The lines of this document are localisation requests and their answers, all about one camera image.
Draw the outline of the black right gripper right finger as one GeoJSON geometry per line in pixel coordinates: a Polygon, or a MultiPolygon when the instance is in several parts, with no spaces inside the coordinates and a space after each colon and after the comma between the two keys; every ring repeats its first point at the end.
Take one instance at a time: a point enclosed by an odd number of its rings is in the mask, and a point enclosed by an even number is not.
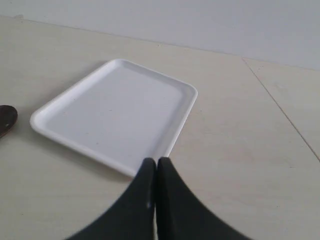
{"type": "Polygon", "coordinates": [[[246,240],[211,212],[188,188],[168,157],[156,171],[156,225],[159,240],[246,240]]]}

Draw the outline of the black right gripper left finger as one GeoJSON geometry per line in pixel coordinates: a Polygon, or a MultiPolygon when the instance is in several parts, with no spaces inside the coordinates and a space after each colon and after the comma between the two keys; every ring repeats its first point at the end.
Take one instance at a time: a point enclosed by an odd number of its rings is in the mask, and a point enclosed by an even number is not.
{"type": "Polygon", "coordinates": [[[153,240],[156,163],[145,158],[123,194],[69,240],[153,240]]]}

